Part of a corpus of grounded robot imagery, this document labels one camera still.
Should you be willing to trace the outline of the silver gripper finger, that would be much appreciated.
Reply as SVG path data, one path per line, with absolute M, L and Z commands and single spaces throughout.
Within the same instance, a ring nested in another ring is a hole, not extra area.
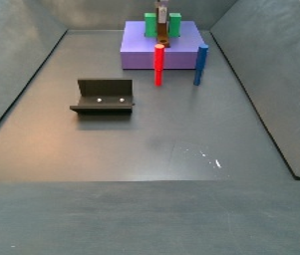
M 155 0 L 154 2 L 155 8 L 160 8 L 162 7 L 162 1 L 160 0 Z
M 162 1 L 162 7 L 156 8 L 156 22 L 159 24 L 166 23 L 166 7 L 167 7 L 167 0 L 160 0 Z

